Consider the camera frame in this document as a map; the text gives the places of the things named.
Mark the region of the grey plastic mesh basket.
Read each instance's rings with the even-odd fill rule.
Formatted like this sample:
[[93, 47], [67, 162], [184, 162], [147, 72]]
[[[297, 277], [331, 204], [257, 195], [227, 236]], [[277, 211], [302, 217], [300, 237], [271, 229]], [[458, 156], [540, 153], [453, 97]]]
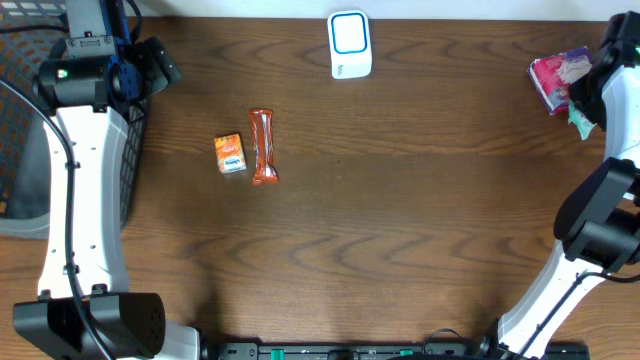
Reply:
[[[1, 77], [28, 94], [39, 65], [62, 37], [66, 4], [59, 0], [3, 1], [1, 27], [24, 27], [24, 32], [1, 36]], [[149, 104], [133, 107], [121, 166], [121, 226], [126, 227]], [[42, 119], [29, 104], [6, 87], [1, 88], [1, 233], [46, 239], [49, 234], [50, 159]]]

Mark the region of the purple snack packet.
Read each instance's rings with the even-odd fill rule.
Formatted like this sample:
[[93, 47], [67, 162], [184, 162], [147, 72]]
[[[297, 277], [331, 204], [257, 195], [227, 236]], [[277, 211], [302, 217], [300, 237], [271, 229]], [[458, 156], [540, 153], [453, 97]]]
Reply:
[[550, 115], [566, 112], [569, 87], [586, 75], [592, 65], [592, 53], [586, 47], [535, 59], [527, 74]]

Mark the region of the teal snack wrapper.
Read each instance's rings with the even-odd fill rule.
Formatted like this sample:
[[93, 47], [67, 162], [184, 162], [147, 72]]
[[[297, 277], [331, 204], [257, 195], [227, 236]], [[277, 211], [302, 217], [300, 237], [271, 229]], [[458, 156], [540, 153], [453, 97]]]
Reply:
[[587, 117], [576, 108], [574, 102], [572, 100], [569, 101], [569, 117], [568, 122], [573, 124], [582, 140], [586, 140], [591, 131], [594, 129], [595, 124], [587, 119]]

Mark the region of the small orange box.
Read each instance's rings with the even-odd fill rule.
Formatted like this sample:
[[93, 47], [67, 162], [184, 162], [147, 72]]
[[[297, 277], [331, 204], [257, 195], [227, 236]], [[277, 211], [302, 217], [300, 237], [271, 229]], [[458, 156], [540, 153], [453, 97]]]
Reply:
[[225, 135], [214, 139], [217, 164], [222, 174], [246, 169], [244, 149], [239, 134]]

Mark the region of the orange red snack bar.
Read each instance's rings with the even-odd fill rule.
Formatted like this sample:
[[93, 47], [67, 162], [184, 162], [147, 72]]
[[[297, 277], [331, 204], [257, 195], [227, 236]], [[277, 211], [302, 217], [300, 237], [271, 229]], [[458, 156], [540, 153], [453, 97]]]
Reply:
[[252, 182], [254, 185], [277, 184], [279, 176], [274, 167], [273, 111], [252, 109], [249, 116], [256, 156], [256, 170]]

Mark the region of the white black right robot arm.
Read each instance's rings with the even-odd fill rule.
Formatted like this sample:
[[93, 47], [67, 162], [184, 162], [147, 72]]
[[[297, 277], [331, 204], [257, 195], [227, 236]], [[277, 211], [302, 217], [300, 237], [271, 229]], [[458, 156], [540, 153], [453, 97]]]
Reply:
[[564, 201], [552, 253], [518, 304], [483, 339], [480, 356], [541, 359], [579, 302], [639, 261], [639, 15], [609, 20], [591, 69], [569, 87], [570, 110], [606, 134], [603, 163]]

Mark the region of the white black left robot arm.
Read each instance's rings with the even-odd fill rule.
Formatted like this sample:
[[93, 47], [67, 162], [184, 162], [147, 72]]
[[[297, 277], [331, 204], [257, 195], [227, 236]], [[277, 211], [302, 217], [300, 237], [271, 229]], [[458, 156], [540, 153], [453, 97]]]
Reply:
[[132, 1], [70, 1], [68, 37], [39, 67], [27, 103], [50, 156], [48, 248], [37, 299], [15, 331], [54, 359], [208, 359], [197, 329], [170, 321], [155, 293], [130, 288], [121, 244], [121, 168], [131, 124], [180, 77]]

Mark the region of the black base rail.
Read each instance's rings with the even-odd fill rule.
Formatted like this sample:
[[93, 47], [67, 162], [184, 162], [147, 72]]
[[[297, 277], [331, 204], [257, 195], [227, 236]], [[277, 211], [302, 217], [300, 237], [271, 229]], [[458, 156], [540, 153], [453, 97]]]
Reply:
[[387, 359], [513, 359], [514, 355], [482, 354], [464, 341], [425, 344], [259, 344], [205, 345], [208, 360], [387, 360]]

